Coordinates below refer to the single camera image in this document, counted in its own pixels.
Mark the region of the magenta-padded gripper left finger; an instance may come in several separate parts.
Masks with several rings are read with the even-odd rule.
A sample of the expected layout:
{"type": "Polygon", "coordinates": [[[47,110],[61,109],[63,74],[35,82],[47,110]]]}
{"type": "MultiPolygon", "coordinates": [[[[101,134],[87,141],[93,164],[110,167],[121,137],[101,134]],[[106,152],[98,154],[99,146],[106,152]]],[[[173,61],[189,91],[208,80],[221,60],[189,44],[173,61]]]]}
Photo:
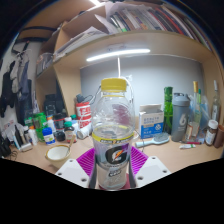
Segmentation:
{"type": "Polygon", "coordinates": [[[94,149],[90,149],[77,159],[69,159],[56,172],[59,176],[84,188],[96,186],[96,168],[94,149]]]}

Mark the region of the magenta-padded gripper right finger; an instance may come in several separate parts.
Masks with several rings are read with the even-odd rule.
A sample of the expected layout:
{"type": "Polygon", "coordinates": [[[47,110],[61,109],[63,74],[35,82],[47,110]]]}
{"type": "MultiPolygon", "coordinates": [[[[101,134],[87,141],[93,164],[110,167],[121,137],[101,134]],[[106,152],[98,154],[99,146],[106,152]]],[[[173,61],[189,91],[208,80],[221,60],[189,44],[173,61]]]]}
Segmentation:
{"type": "Polygon", "coordinates": [[[148,157],[135,147],[131,149],[129,162],[129,183],[131,188],[144,187],[170,174],[169,169],[158,157],[148,157]]]}

